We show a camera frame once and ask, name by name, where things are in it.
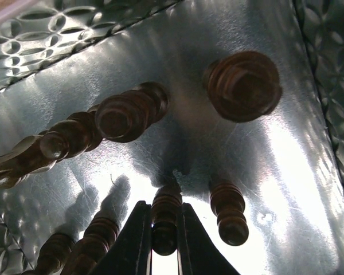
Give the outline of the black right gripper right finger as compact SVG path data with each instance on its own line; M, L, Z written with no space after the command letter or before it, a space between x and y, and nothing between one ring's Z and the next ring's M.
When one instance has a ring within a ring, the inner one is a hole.
M183 203L177 212L177 251L179 274L238 274L215 247L189 203Z

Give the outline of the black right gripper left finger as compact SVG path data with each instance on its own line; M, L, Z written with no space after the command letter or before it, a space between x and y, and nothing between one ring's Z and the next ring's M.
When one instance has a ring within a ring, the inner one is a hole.
M151 206L136 203L115 244L95 267L95 274L151 274Z

